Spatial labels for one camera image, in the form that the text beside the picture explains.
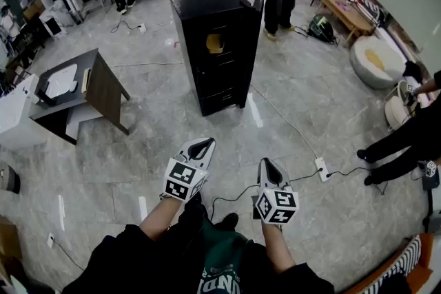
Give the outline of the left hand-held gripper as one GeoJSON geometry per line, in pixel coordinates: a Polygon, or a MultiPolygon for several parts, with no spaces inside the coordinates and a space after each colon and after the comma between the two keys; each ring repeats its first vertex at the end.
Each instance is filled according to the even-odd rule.
{"type": "Polygon", "coordinates": [[[214,138],[195,138],[184,143],[178,155],[170,158],[165,170],[163,193],[188,202],[203,187],[216,141],[214,138]]]}

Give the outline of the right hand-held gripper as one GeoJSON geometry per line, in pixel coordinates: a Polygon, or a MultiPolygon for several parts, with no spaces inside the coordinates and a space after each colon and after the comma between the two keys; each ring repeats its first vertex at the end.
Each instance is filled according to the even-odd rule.
{"type": "Polygon", "coordinates": [[[274,160],[263,158],[258,166],[260,188],[255,208],[265,224],[285,225],[299,210],[298,193],[290,187],[287,172],[274,160]]]}

